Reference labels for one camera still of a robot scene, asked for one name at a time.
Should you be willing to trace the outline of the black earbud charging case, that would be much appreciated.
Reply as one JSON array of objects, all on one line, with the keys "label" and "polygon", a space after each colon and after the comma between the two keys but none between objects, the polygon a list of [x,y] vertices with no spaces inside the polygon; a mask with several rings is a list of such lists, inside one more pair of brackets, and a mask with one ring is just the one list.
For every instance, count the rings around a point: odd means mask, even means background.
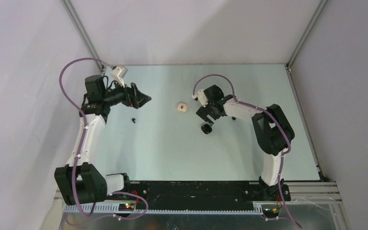
[{"label": "black earbud charging case", "polygon": [[204,134],[210,134],[212,132],[212,126],[210,124],[203,124],[201,130]]}]

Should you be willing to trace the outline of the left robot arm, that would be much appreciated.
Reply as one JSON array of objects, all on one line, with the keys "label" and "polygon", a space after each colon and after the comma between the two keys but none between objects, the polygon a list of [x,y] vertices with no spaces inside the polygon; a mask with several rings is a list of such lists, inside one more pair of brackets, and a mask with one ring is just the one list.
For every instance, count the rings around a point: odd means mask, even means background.
[{"label": "left robot arm", "polygon": [[54,178],[65,203],[69,206],[103,202],[112,195],[128,199],[132,186],[126,173],[105,176],[95,166],[97,146],[107,123],[111,106],[123,104],[139,109],[151,101],[135,83],[107,89],[100,75],[85,78],[86,93],[80,107],[80,129],[71,157],[55,170]]}]

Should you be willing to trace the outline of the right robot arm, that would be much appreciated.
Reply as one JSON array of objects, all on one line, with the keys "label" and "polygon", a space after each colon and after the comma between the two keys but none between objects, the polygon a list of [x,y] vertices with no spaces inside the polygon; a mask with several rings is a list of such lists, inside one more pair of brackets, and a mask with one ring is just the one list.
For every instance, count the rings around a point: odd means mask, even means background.
[{"label": "right robot arm", "polygon": [[295,133],[281,107],[273,104],[261,108],[239,101],[232,94],[224,95],[217,85],[193,92],[192,98],[201,104],[196,115],[204,121],[201,126],[204,134],[211,133],[214,122],[225,116],[252,124],[258,146],[265,153],[259,177],[260,196],[284,201],[284,156],[290,152]]}]

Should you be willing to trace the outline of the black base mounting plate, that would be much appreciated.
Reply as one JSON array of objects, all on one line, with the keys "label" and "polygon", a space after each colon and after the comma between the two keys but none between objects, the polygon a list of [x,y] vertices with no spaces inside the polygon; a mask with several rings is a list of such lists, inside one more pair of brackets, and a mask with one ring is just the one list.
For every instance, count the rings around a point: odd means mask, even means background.
[{"label": "black base mounting plate", "polygon": [[290,201],[286,184],[258,181],[133,181],[125,192],[144,198],[154,211],[251,211],[254,202]]}]

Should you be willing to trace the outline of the left aluminium frame post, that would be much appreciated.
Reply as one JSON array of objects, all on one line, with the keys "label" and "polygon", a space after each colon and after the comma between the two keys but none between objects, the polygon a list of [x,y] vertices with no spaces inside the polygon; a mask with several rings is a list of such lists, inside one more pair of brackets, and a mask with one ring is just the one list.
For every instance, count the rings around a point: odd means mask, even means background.
[{"label": "left aluminium frame post", "polygon": [[88,32],[86,31],[78,12],[72,3],[71,0],[60,0],[65,11],[67,12],[71,22],[73,23],[77,33],[79,34],[80,39],[82,40],[85,48],[88,50],[90,57],[99,59],[99,55],[94,47],[92,40],[89,37]]}]

